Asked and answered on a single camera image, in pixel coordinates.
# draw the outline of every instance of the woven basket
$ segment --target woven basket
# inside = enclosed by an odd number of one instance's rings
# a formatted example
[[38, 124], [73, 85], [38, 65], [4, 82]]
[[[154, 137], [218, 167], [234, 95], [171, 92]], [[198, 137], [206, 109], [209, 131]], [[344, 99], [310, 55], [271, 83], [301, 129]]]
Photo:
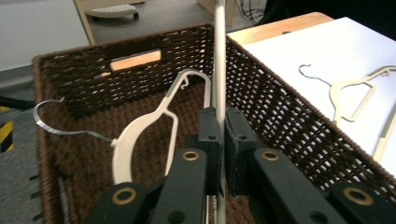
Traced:
[[[185, 29], [39, 55], [34, 58], [40, 116], [67, 131], [92, 130], [117, 138], [132, 120], [154, 111], [177, 73], [186, 68], [213, 71], [214, 29]], [[160, 50], [161, 59], [113, 71], [115, 59]], [[227, 39], [227, 104], [242, 110], [265, 145], [282, 150], [312, 184], [362, 182], [396, 203], [395, 179], [298, 92]], [[179, 117], [177, 146], [197, 133], [204, 85], [199, 78], [179, 91], [170, 110]], [[139, 137], [132, 158], [134, 180], [149, 185], [163, 176], [172, 120], [161, 118]], [[109, 143], [90, 135], [55, 135], [38, 130], [38, 158], [45, 223], [82, 223], [112, 185]], [[229, 223], [251, 223], [247, 199], [231, 199]]]

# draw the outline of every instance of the white plastic hanger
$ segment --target white plastic hanger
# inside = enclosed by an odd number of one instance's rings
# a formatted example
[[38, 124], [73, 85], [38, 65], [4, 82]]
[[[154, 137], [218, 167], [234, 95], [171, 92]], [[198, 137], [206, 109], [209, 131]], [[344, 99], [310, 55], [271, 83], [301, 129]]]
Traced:
[[177, 115], [168, 110], [168, 106], [174, 98], [178, 88], [183, 89], [189, 85], [188, 76], [196, 75], [205, 80], [205, 98], [204, 107], [210, 106], [211, 80], [210, 78], [197, 70], [185, 69], [181, 71], [174, 83], [166, 93], [158, 108], [147, 115], [132, 121], [121, 133], [118, 139], [114, 139], [111, 146], [114, 147], [113, 154], [113, 182], [115, 185], [122, 182], [133, 182], [131, 175], [131, 158], [134, 152], [134, 144], [139, 135], [146, 128], [159, 119], [163, 114], [173, 119], [171, 141], [168, 150], [168, 159], [166, 162], [165, 175], [168, 174], [175, 152], [175, 142], [177, 136]]
[[[311, 64], [303, 64], [299, 67], [299, 72], [301, 75], [304, 77], [308, 78], [313, 78], [313, 79], [318, 79], [322, 81], [323, 83], [326, 83], [328, 86], [330, 86], [330, 100], [332, 102], [332, 105], [334, 106], [334, 116], [333, 116], [333, 122], [335, 124], [339, 123], [341, 119], [345, 119], [347, 121], [353, 122], [356, 120], [356, 118], [359, 116], [360, 112], [363, 110], [364, 106], [366, 103], [370, 100], [372, 95], [375, 92], [376, 86], [371, 84], [369, 81], [372, 80], [373, 78], [379, 77], [379, 76], [389, 76], [390, 72], [396, 72], [396, 66], [393, 65], [388, 65], [381, 67], [377, 70], [375, 70], [373, 73], [361, 78], [361, 79], [348, 79], [348, 80], [341, 80], [337, 81], [333, 84], [319, 78], [319, 77], [309, 77], [305, 75], [302, 71], [301, 68], [305, 66], [310, 66]], [[364, 98], [361, 100], [359, 106], [356, 108], [355, 112], [351, 117], [348, 117], [343, 114], [343, 109], [340, 104], [340, 92], [342, 89], [349, 87], [349, 86], [357, 86], [357, 85], [366, 85], [370, 87], [370, 90], [366, 93]]]
[[373, 159], [377, 162], [381, 162], [384, 152], [387, 148], [388, 141], [392, 135], [392, 131], [396, 126], [396, 104], [393, 106], [392, 111], [388, 116], [387, 123], [382, 130], [381, 136], [378, 139], [378, 143], [375, 148]]

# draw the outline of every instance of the clothes hanger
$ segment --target clothes hanger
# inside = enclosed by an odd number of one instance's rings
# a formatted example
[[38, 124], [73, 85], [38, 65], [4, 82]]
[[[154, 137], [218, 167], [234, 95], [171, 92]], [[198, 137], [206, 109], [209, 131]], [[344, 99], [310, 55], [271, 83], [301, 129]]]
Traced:
[[35, 123], [41, 127], [42, 129], [44, 129], [45, 131], [49, 132], [49, 133], [55, 133], [55, 134], [59, 134], [59, 135], [73, 135], [73, 134], [81, 134], [81, 133], [87, 133], [90, 134], [94, 137], [97, 137], [99, 139], [102, 139], [104, 141], [107, 141], [108, 143], [112, 143], [113, 140], [111, 138], [105, 137], [99, 133], [93, 132], [91, 130], [82, 130], [82, 131], [74, 131], [74, 132], [69, 132], [69, 131], [61, 131], [61, 130], [57, 130], [54, 129], [52, 127], [50, 127], [47, 123], [45, 123], [40, 116], [38, 115], [38, 108], [44, 104], [48, 104], [48, 103], [56, 103], [59, 104], [61, 102], [64, 101], [64, 97], [61, 100], [47, 100], [47, 101], [43, 101], [41, 103], [39, 103], [38, 105], [35, 106], [35, 108], [33, 109], [33, 118], [35, 119]]
[[374, 160], [377, 162], [381, 162], [382, 157], [384, 156], [385, 149], [387, 148], [388, 141], [390, 136], [392, 135], [392, 131], [396, 126], [396, 104], [393, 106], [392, 111], [388, 116], [387, 123], [382, 130], [381, 136], [376, 144], [375, 152], [374, 152]]
[[[319, 78], [319, 77], [310, 77], [307, 76], [306, 74], [303, 73], [302, 68], [303, 67], [309, 67], [311, 64], [302, 64], [299, 67], [299, 72], [301, 75], [304, 77], [312, 78], [312, 79], [318, 79], [322, 81], [323, 83], [327, 84], [330, 86], [330, 100], [332, 102], [332, 105], [334, 107], [334, 115], [333, 115], [333, 122], [337, 125], [341, 119], [348, 120], [350, 122], [353, 122], [356, 120], [356, 118], [359, 116], [360, 112], [363, 110], [364, 106], [367, 104], [367, 102], [370, 100], [370, 98], [373, 96], [376, 86], [371, 84], [369, 81], [372, 80], [373, 78], [379, 77], [379, 76], [389, 76], [390, 72], [395, 72], [396, 71], [396, 66], [393, 65], [388, 65], [381, 67], [377, 70], [375, 70], [373, 73], [367, 75], [366, 77], [362, 77], [361, 79], [348, 79], [348, 80], [341, 80], [337, 81], [333, 84]], [[342, 89], [349, 87], [349, 86], [357, 86], [357, 85], [366, 85], [370, 88], [370, 90], [366, 93], [364, 98], [361, 100], [359, 106], [356, 108], [355, 112], [352, 114], [351, 117], [348, 117], [343, 114], [343, 109], [340, 104], [340, 92]]]
[[113, 154], [113, 182], [115, 185], [122, 182], [133, 182], [131, 175], [131, 158], [134, 151], [134, 144], [139, 135], [153, 122], [160, 118], [163, 114], [173, 119], [171, 141], [168, 150], [168, 160], [166, 162], [165, 175], [167, 175], [172, 159], [175, 152], [175, 142], [177, 136], [177, 125], [178, 118], [176, 114], [168, 110], [168, 106], [174, 98], [178, 88], [182, 85], [183, 81], [185, 84], [181, 88], [186, 87], [188, 82], [188, 76], [196, 75], [205, 80], [205, 98], [204, 107], [210, 106], [210, 91], [211, 81], [210, 78], [197, 70], [185, 69], [181, 71], [174, 83], [166, 93], [165, 97], [161, 101], [157, 109], [149, 114], [146, 114], [138, 119], [132, 121], [121, 133], [118, 139], [113, 140], [111, 146], [114, 147]]

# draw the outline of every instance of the hanger hook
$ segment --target hanger hook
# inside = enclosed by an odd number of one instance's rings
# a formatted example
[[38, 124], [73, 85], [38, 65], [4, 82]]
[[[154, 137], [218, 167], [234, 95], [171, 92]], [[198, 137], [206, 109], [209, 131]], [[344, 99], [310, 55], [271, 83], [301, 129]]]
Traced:
[[38, 108], [43, 105], [43, 104], [47, 104], [47, 103], [56, 103], [59, 104], [61, 102], [64, 101], [64, 97], [62, 97], [61, 100], [47, 100], [47, 101], [43, 101], [40, 104], [36, 105], [35, 108], [33, 109], [33, 118], [35, 118], [35, 123], [41, 127], [42, 129], [44, 129], [45, 131], [49, 132], [49, 133], [55, 133], [55, 134], [60, 134], [60, 135], [71, 135], [71, 134], [79, 134], [79, 133], [87, 133], [90, 134], [94, 137], [100, 138], [104, 141], [107, 141], [109, 143], [113, 142], [112, 139], [105, 137], [99, 133], [90, 131], [90, 130], [83, 130], [83, 131], [75, 131], [75, 132], [67, 132], [67, 131], [61, 131], [61, 130], [57, 130], [54, 128], [51, 128], [48, 124], [46, 124], [41, 118], [40, 116], [38, 116]]
[[302, 71], [302, 68], [303, 67], [310, 67], [311, 66], [311, 64], [309, 63], [309, 64], [302, 64], [302, 65], [300, 65], [299, 67], [298, 67], [298, 71], [300, 72], [300, 74], [303, 76], [303, 77], [307, 77], [307, 78], [311, 78], [311, 79], [317, 79], [317, 80], [320, 80], [320, 81], [322, 81], [323, 83], [326, 83], [328, 86], [332, 86], [332, 84], [330, 84], [329, 82], [327, 82], [327, 81], [325, 81], [325, 80], [323, 80], [323, 79], [321, 79], [320, 77], [309, 77], [309, 76], [307, 76], [306, 74], [304, 74], [303, 73], [303, 71]]
[[184, 83], [180, 86], [180, 88], [184, 91], [184, 89], [185, 89], [186, 87], [188, 87], [189, 85], [190, 85], [189, 76], [186, 76], [186, 77], [184, 78]]

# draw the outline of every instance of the vertical pole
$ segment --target vertical pole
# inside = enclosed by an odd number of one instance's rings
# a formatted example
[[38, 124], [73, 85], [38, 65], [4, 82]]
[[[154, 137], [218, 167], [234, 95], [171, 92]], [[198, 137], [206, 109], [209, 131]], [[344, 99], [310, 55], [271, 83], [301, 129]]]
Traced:
[[[225, 120], [225, 0], [216, 0], [215, 4], [215, 79], [216, 79], [216, 118], [220, 128], [221, 142], [224, 143]], [[221, 187], [225, 189], [224, 155], [221, 156]], [[217, 223], [226, 222], [225, 195], [218, 195]]]

